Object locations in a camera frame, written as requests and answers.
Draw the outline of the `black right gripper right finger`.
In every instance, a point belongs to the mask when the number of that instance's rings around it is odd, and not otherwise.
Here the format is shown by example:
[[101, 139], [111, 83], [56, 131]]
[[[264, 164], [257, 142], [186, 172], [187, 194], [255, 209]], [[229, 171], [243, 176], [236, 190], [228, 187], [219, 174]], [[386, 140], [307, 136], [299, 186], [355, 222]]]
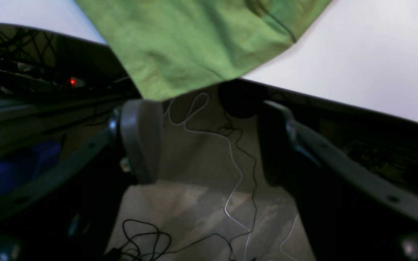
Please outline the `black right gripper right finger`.
[[262, 102], [267, 183], [295, 199], [318, 261], [418, 261], [418, 196], [368, 172], [290, 109]]

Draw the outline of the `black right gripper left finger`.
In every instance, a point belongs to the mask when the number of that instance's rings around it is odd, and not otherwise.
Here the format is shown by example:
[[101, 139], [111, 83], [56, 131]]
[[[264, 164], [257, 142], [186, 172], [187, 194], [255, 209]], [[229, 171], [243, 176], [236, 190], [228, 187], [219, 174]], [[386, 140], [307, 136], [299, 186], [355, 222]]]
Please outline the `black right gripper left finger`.
[[13, 219], [29, 222], [38, 215], [67, 219], [83, 207], [97, 206], [111, 196], [109, 189], [127, 185], [120, 161], [131, 167], [139, 185], [152, 185], [158, 177], [163, 143], [163, 109], [149, 100], [129, 100], [115, 109], [108, 127], [84, 143], [45, 174], [0, 195], [0, 224]]

